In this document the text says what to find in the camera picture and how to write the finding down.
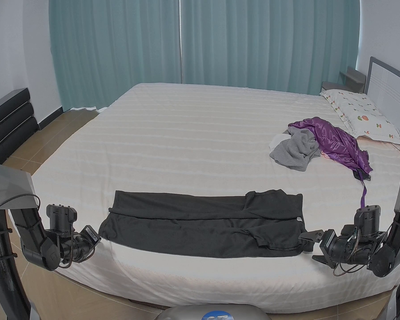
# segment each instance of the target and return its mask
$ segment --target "mattress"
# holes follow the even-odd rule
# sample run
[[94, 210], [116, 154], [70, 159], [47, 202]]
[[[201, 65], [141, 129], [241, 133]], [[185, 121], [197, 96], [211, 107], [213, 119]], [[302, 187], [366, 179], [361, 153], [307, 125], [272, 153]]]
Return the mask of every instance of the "mattress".
[[[344, 129], [321, 96], [200, 86], [139, 84], [73, 134], [34, 174], [42, 205], [70, 205], [75, 229], [98, 229], [116, 190], [202, 196], [283, 189], [304, 195], [307, 231], [352, 224], [363, 187], [325, 157], [305, 172], [269, 157], [268, 144], [290, 122], [319, 116]], [[360, 138], [374, 169], [366, 204], [392, 222], [400, 146]], [[46, 208], [40, 209], [45, 228]], [[319, 246], [314, 248], [320, 254]], [[128, 248], [102, 239], [95, 255], [59, 272], [99, 291], [165, 306], [247, 303], [272, 313], [304, 312], [390, 290], [400, 265], [377, 278], [362, 269], [334, 277], [311, 253], [283, 258], [216, 259]]]

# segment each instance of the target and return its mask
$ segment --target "curtain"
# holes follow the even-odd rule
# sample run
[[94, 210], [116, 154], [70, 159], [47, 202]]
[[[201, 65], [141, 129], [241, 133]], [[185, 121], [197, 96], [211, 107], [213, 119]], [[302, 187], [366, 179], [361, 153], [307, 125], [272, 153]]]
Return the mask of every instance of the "curtain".
[[64, 110], [182, 82], [179, 0], [49, 0], [49, 26]]
[[319, 94], [355, 67], [360, 0], [181, 0], [184, 83]]

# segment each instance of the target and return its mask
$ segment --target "wall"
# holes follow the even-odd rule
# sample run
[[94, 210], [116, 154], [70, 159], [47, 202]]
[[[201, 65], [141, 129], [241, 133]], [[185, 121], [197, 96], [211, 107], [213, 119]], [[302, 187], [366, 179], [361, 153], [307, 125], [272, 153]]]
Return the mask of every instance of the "wall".
[[61, 106], [50, 53], [48, 0], [0, 0], [0, 98], [25, 87], [38, 122]]
[[367, 75], [371, 56], [400, 70], [400, 0], [360, 0], [357, 70]]

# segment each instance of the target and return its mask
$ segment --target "bed sheet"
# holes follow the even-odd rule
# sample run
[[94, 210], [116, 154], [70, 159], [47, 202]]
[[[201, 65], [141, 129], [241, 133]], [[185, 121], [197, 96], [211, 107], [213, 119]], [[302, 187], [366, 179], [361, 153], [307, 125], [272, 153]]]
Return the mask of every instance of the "bed sheet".
[[[116, 190], [190, 195], [245, 195], [283, 189], [304, 195], [308, 231], [351, 224], [363, 187], [352, 171], [324, 157], [306, 172], [269, 157], [268, 144], [290, 122], [319, 116], [344, 129], [321, 96], [200, 86], [139, 84], [73, 134], [33, 176], [42, 205], [70, 205], [75, 229], [98, 229]], [[392, 222], [400, 183], [400, 146], [360, 138], [374, 169], [366, 204]], [[48, 218], [40, 209], [45, 228]], [[320, 254], [318, 245], [315, 254]], [[362, 269], [334, 277], [311, 253], [283, 258], [215, 259], [146, 252], [102, 240], [95, 255], [59, 272], [99, 291], [165, 306], [248, 303], [292, 313], [333, 306], [390, 290]]]

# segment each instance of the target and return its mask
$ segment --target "tile floor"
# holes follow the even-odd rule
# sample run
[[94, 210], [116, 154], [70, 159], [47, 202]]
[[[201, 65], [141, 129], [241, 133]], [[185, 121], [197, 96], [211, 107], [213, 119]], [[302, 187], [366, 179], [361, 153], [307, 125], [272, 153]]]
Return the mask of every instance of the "tile floor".
[[[69, 110], [35, 133], [4, 165], [34, 172], [73, 133], [97, 115], [96, 111]], [[42, 320], [153, 320], [162, 311], [91, 289], [56, 272], [28, 264], [20, 250], [16, 232], [11, 233], [16, 266], [28, 297], [34, 301]], [[390, 292], [342, 305], [300, 314], [270, 314], [273, 320], [373, 320], [389, 299]], [[0, 320], [5, 320], [0, 306]]]

